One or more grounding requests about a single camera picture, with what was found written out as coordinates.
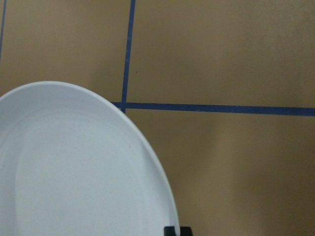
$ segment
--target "plate surface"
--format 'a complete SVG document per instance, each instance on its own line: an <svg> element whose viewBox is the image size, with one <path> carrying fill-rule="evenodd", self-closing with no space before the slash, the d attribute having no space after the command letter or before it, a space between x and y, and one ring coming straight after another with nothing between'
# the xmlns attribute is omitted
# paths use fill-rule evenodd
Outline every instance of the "plate surface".
<svg viewBox="0 0 315 236"><path fill-rule="evenodd" d="M1 236L163 236L179 222L154 151L99 95L37 82L0 98Z"/></svg>

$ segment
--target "ceramic plate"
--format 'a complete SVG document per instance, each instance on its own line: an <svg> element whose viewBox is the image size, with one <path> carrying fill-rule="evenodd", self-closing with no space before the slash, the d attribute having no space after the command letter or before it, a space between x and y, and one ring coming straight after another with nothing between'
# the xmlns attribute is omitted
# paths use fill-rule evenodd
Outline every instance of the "ceramic plate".
<svg viewBox="0 0 315 236"><path fill-rule="evenodd" d="M101 96L37 82L0 98L1 236L163 236L178 216L136 126Z"/></svg>

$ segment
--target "floor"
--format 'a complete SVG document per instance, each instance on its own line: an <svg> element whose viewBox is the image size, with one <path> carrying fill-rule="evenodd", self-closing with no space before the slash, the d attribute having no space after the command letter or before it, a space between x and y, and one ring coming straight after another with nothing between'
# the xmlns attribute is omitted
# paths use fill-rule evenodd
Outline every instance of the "floor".
<svg viewBox="0 0 315 236"><path fill-rule="evenodd" d="M126 109L195 236L315 235L315 3L134 3L0 0L0 95L57 80Z"/></svg>

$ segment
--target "black object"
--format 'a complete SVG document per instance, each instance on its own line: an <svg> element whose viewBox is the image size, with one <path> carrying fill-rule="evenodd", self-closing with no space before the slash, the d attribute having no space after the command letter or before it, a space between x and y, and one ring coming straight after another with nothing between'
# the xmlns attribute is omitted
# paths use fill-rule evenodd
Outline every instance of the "black object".
<svg viewBox="0 0 315 236"><path fill-rule="evenodd" d="M164 227L164 236L176 236L174 226ZM192 236L190 227L181 227L181 236Z"/></svg>

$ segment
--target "blue grout line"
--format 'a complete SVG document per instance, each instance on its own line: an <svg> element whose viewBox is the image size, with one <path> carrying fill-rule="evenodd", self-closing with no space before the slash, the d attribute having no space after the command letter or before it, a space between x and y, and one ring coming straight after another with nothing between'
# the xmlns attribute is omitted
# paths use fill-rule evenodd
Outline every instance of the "blue grout line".
<svg viewBox="0 0 315 236"><path fill-rule="evenodd" d="M113 102L118 108L120 102ZM125 104L127 109L149 109L167 111L191 111L191 112L218 112L239 114L260 114L280 116L304 116L315 117L315 108L301 107L256 107L256 106L227 106L227 105L196 105L196 104L159 104L159 103L132 103Z"/></svg>
<svg viewBox="0 0 315 236"><path fill-rule="evenodd" d="M1 62L1 53L2 53L5 11L6 11L6 0L3 1L3 12L2 12L1 33L0 33L0 62Z"/></svg>
<svg viewBox="0 0 315 236"><path fill-rule="evenodd" d="M125 57L123 93L122 93L122 102L121 102L121 110L122 110L123 113L126 113L128 77L129 77L129 64L130 64L132 28L133 28L135 4L136 4L136 0L131 0L131 2L130 2L130 13L129 13L129 24L128 24L128 34L127 34L126 57Z"/></svg>

